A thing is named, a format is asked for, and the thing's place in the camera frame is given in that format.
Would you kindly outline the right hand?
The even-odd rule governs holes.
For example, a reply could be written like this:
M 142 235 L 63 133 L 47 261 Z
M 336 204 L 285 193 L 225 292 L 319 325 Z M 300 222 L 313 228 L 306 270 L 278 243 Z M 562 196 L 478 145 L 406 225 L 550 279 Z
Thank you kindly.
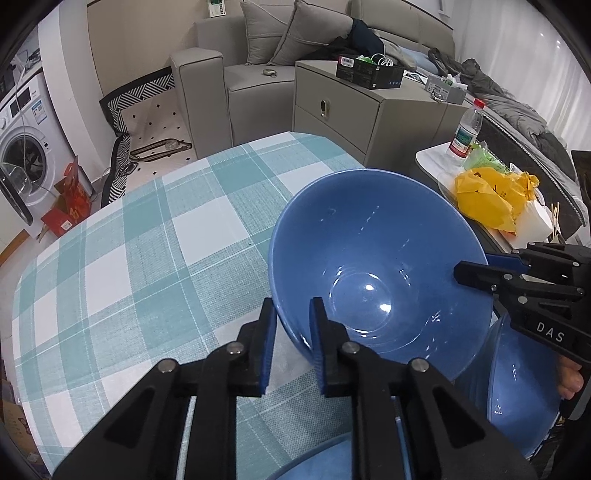
M 558 357 L 557 390 L 562 399 L 571 400 L 584 386 L 582 366 L 564 356 Z

